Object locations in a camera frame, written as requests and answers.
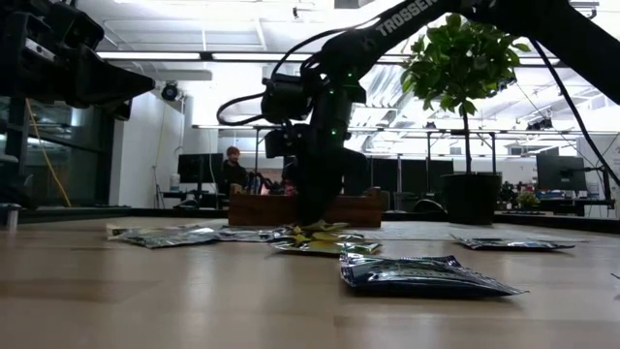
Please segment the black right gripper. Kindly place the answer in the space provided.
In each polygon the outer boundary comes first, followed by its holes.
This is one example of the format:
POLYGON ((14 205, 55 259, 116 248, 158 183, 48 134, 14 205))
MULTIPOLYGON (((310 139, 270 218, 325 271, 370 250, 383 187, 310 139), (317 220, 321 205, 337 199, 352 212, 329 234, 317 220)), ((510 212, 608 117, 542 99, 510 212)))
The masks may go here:
POLYGON ((364 178, 367 171, 366 156, 344 145, 346 129, 309 126, 306 148, 295 156, 297 216, 301 224, 322 219, 343 191, 345 180, 364 178))

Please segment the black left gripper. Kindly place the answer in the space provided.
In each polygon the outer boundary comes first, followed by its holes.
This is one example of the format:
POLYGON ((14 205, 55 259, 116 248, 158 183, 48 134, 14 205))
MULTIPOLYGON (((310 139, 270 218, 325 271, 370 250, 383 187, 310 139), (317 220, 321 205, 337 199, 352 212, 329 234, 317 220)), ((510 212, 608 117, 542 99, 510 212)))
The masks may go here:
MULTIPOLYGON (((64 67, 63 31, 72 20, 68 0, 0 0, 0 96, 52 98, 49 80, 64 67)), ((119 104, 117 120, 129 120, 130 99, 155 87, 154 79, 111 65, 85 46, 73 73, 72 101, 119 104)))

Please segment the silver packet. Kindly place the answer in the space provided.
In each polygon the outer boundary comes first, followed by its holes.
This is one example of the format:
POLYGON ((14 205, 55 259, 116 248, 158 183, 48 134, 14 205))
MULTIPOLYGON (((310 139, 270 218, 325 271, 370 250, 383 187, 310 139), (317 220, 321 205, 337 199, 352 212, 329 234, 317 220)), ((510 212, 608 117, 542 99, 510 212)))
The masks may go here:
POLYGON ((219 235, 210 228, 186 227, 182 229, 125 229, 108 237, 148 249, 198 245, 218 241, 219 235))

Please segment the long ceiling light strip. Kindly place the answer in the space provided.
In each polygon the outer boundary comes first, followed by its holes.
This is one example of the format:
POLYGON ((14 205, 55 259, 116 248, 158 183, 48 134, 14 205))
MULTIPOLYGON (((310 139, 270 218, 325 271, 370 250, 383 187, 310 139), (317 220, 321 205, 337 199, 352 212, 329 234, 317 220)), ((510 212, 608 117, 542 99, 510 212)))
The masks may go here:
POLYGON ((100 51, 98 55, 107 60, 144 60, 144 61, 192 61, 201 60, 198 52, 161 52, 161 51, 100 51))
MULTIPOLYGON (((277 62, 284 57, 284 53, 274 52, 215 52, 212 58, 218 61, 247 61, 247 62, 277 62)), ((286 60, 302 62, 310 57, 308 53, 293 53, 286 60)))

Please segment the wooden three-compartment tray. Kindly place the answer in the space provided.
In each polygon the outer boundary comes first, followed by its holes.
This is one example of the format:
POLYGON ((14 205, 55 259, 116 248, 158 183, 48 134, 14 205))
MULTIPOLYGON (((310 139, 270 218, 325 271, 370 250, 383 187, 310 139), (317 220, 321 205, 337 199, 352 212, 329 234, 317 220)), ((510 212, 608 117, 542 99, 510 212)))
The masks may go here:
MULTIPOLYGON (((236 186, 229 199, 228 219, 232 226, 281 226, 296 221, 296 196, 247 194, 236 186)), ((380 228, 383 212, 380 191, 372 188, 362 196, 338 196, 323 219, 357 228, 380 228)))

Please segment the person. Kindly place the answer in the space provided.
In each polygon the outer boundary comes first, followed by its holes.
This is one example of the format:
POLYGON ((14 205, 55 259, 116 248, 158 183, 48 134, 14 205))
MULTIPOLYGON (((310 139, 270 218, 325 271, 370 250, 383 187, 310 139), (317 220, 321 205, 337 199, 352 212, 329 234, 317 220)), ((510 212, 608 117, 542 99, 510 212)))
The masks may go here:
POLYGON ((222 164, 223 184, 225 194, 231 192, 233 184, 244 187, 248 180, 248 173, 239 163, 240 151, 236 146, 229 146, 226 150, 227 158, 222 164))

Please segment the grey office chair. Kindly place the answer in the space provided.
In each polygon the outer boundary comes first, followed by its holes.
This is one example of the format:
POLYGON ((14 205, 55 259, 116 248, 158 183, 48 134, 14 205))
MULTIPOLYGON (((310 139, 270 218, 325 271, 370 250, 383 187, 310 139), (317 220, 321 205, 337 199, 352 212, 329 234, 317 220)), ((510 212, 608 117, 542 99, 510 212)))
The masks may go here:
POLYGON ((419 197, 410 192, 393 192, 393 209, 395 211, 413 212, 419 197))

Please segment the black partition panels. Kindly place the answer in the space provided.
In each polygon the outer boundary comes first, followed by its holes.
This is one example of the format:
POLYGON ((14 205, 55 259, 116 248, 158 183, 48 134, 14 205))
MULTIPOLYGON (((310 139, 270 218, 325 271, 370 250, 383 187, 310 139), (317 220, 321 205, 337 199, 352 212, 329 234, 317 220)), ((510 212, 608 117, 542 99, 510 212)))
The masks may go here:
POLYGON ((378 159, 370 161, 369 180, 372 186, 396 193, 439 193, 443 177, 454 173, 452 161, 409 159, 378 159))

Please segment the grey woven placemat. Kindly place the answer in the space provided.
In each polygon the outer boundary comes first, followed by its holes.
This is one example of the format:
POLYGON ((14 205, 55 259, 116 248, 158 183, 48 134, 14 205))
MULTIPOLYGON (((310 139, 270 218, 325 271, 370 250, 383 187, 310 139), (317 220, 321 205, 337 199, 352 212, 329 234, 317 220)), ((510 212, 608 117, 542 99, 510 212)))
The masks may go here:
MULTIPOLYGON (((223 219, 201 222, 200 226, 219 230, 283 230, 294 235, 288 226, 279 227, 232 227, 226 225, 223 219)), ((561 243, 584 242, 587 238, 575 238, 569 231, 544 230, 542 228, 528 228, 524 226, 494 225, 468 226, 449 224, 444 222, 425 221, 388 221, 383 222, 381 228, 362 229, 346 228, 341 234, 363 235, 366 240, 453 240, 452 236, 461 238, 502 238, 518 240, 546 240, 561 243)))

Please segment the black computer monitor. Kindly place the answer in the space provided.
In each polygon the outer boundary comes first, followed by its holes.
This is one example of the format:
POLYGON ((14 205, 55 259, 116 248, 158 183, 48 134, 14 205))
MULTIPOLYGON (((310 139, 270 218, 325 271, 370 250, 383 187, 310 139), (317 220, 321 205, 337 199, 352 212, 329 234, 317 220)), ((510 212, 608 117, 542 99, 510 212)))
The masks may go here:
POLYGON ((182 154, 178 156, 177 172, 181 183, 216 183, 223 179, 221 153, 182 154))
POLYGON ((585 191, 584 160, 580 157, 538 154, 537 184, 543 191, 585 191))

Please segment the black office chair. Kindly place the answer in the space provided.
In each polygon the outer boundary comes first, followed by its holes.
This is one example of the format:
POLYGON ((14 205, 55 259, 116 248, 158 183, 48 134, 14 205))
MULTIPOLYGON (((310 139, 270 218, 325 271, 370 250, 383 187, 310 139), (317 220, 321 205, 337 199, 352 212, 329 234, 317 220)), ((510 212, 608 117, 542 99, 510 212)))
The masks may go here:
POLYGON ((414 205, 415 213, 445 213, 443 206, 430 199, 421 199, 414 205))

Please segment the green potted plant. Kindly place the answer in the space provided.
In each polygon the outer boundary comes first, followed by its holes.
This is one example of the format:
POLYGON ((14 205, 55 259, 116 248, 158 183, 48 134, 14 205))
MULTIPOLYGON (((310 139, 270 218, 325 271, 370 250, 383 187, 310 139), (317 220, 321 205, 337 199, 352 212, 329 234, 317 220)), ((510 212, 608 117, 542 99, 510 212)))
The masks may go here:
POLYGON ((456 224, 493 223, 500 177, 472 171, 469 118, 477 112, 476 100, 495 97, 516 81, 514 68, 528 45, 490 24, 446 16, 446 23, 431 27, 411 47, 402 63, 401 87, 431 110, 439 101, 441 111, 458 114, 465 142, 465 172, 444 179, 442 197, 449 221, 456 224))

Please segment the small potted plant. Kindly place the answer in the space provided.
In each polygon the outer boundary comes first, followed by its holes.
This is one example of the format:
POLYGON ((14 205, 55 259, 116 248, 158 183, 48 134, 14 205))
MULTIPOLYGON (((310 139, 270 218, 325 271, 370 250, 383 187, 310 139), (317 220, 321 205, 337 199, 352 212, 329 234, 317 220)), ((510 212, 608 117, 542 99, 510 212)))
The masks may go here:
POLYGON ((539 199, 534 192, 523 191, 516 197, 517 205, 523 210, 533 210, 539 205, 539 199))

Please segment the black metal table frame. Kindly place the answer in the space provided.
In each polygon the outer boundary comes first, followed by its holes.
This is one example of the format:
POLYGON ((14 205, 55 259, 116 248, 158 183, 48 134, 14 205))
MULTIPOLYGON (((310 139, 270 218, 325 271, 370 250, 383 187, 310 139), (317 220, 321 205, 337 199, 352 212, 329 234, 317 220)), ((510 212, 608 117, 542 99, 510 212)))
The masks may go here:
MULTIPOLYGON (((48 223, 116 217, 148 218, 227 218, 224 210, 180 210, 129 207, 44 207, 37 210, 19 210, 17 223, 48 223)), ((495 223, 563 229, 620 236, 620 220, 578 216, 496 214, 495 223)))

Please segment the small white cylinder post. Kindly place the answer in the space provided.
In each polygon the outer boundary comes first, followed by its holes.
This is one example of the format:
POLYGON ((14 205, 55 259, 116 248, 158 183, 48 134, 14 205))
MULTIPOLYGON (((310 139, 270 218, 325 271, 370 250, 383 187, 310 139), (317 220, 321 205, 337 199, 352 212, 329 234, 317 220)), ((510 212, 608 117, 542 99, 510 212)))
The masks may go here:
POLYGON ((18 204, 0 204, 0 228, 14 231, 22 207, 18 204))

